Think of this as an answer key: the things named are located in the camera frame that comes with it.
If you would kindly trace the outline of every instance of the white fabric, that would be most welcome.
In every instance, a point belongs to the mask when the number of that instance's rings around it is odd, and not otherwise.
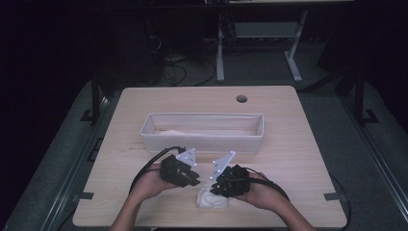
[[[210,192],[211,189],[210,183],[207,183],[204,185],[203,188],[201,188],[200,192],[198,192],[197,196],[197,207],[198,208],[227,208],[228,207],[228,200],[226,197],[222,195],[215,195],[212,192]]]
[[[176,130],[155,131],[154,134],[161,135],[161,136],[186,136],[186,137],[203,136],[202,134],[186,133],[186,132],[180,132]]]

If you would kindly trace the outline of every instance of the floor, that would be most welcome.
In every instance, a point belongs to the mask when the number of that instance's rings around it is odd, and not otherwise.
[[[323,46],[307,42],[299,46],[295,60],[304,79],[302,83],[293,81],[282,52],[286,44],[280,44],[225,56],[225,82],[222,84],[213,75],[214,53],[205,57],[207,61],[177,63],[187,72],[186,79],[177,86],[194,86],[208,80],[201,86],[289,85],[299,90],[328,75],[316,66]],[[184,77],[183,68],[166,66],[165,72],[169,74],[156,87],[179,82]],[[342,195],[344,212],[349,218],[346,230],[408,230],[408,219],[401,213],[403,208],[396,199],[398,192],[402,195],[408,192],[408,168],[405,167],[408,164],[408,136],[384,106],[378,92],[367,83],[364,108],[372,110],[379,123],[358,125],[349,110],[353,92],[348,97],[340,97],[334,92],[337,84],[338,81],[333,81],[319,90],[298,96],[323,160],[333,176],[333,184]],[[91,108],[90,96],[90,83],[87,83],[4,230],[108,229],[76,227],[71,221],[77,196],[88,180],[92,159],[97,153],[94,149],[108,129],[120,91],[102,102],[102,115],[93,126],[80,121],[83,112]],[[378,158],[385,161],[390,172],[375,161]],[[400,191],[391,188],[390,178],[395,179]]]

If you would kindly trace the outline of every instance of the dark background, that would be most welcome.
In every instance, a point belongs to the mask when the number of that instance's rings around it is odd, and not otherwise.
[[[73,100],[93,74],[109,94],[125,87],[152,86],[158,63],[151,55],[146,27],[134,15],[93,11],[106,1],[1,1],[1,220],[3,227],[54,139]],[[137,5],[137,1],[115,4]],[[344,13],[310,11],[303,40],[328,39],[319,65],[335,71],[358,66],[408,131],[408,23],[406,6],[396,1],[357,1]],[[205,13],[169,17],[163,36],[188,38],[195,47],[213,33]],[[331,34],[331,28],[337,28]]]

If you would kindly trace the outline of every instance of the wire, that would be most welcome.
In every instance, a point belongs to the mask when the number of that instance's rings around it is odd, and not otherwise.
[[[187,56],[177,56],[177,57],[171,56],[171,57],[165,57],[164,61],[167,62],[167,64],[178,64],[187,59],[188,59]]]
[[[147,171],[154,171],[154,170],[160,170],[160,169],[159,168],[154,168],[154,169],[148,169]]]
[[[217,46],[218,46],[218,40],[216,38],[204,40],[204,43],[210,43],[209,45],[204,46],[203,48],[204,54],[210,55],[216,51]]]
[[[162,41],[160,40],[160,38],[159,38],[159,37],[150,36],[150,38],[151,38],[151,39],[156,39],[156,40],[159,42],[158,47],[157,47],[157,48],[154,50],[154,52],[156,53],[156,52],[158,52],[158,51],[159,51],[160,47],[162,47]]]
[[[159,158],[161,158],[162,156],[164,156],[167,152],[177,149],[179,153],[182,153],[184,151],[186,151],[186,148],[180,147],[180,146],[172,146],[169,148],[164,149],[163,151],[159,152],[159,154],[157,154],[155,157],[153,157],[149,162],[147,162],[147,164],[141,168],[141,170],[139,171],[139,173],[135,176],[135,179],[133,179],[133,182],[130,186],[130,190],[129,193],[132,191],[132,189],[135,187],[136,183],[138,182],[138,180],[148,171],[148,169],[153,165],[153,163],[155,163],[157,160],[159,160]]]
[[[265,176],[265,175],[261,174],[260,172],[258,172],[258,171],[256,171],[256,170],[254,170],[254,169],[252,169],[252,168],[249,168],[249,167],[244,167],[244,168],[245,168],[245,169],[247,169],[247,170],[253,171],[253,172],[255,172],[256,174],[258,174],[258,175],[262,176],[262,178],[264,178],[264,179],[266,179],[266,180],[270,181],[269,179],[267,179],[267,178],[266,178],[266,176]]]
[[[337,185],[339,186],[339,188],[342,190],[343,195],[344,195],[344,197],[345,197],[345,200],[347,201],[347,223],[346,223],[345,226],[341,229],[342,231],[344,231],[344,230],[348,227],[348,225],[350,224],[350,222],[351,222],[351,201],[348,199],[347,194],[346,194],[346,192],[345,192],[345,189],[344,189],[343,185],[340,184],[340,181],[339,181],[336,177],[334,177],[334,175],[332,175],[330,172],[329,172],[329,176],[330,176],[330,178],[332,178],[332,179],[336,182],[336,184],[337,184]]]
[[[203,84],[209,82],[210,80],[212,80],[214,78],[214,76],[216,76],[216,72],[217,72],[216,66],[209,60],[203,59],[203,61],[209,63],[213,67],[213,73],[211,74],[210,78],[204,80],[203,82],[200,82],[198,84],[193,85],[194,87],[198,87],[200,85],[203,85]]]
[[[163,77],[166,81],[166,83],[168,83],[171,87],[177,87],[177,85],[179,85],[181,82],[183,82],[186,78],[187,78],[187,70],[185,68],[183,68],[180,65],[175,65],[175,64],[170,64],[170,65],[165,65],[165,66],[171,66],[171,69],[173,71],[173,75],[169,74],[168,72],[166,72],[165,70],[163,70]],[[177,75],[174,71],[174,67],[177,67],[179,69],[181,69],[183,71],[183,77],[181,78],[181,80],[179,80],[177,82]]]

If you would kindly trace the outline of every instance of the wooden table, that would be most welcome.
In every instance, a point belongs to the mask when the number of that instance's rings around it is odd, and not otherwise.
[[[247,102],[239,103],[238,95]],[[308,120],[292,87],[204,87],[126,89],[100,148],[84,193],[73,217],[78,226],[110,226],[130,184],[154,156],[146,152],[140,129],[150,113],[262,114],[265,134],[256,155],[237,154],[231,165],[263,172],[281,186],[294,206],[315,227],[346,224]],[[194,168],[206,181],[212,160],[222,155],[198,154]],[[143,202],[136,226],[150,227],[285,227],[274,213],[237,199],[227,209],[198,209],[195,200],[201,185],[166,191]]]

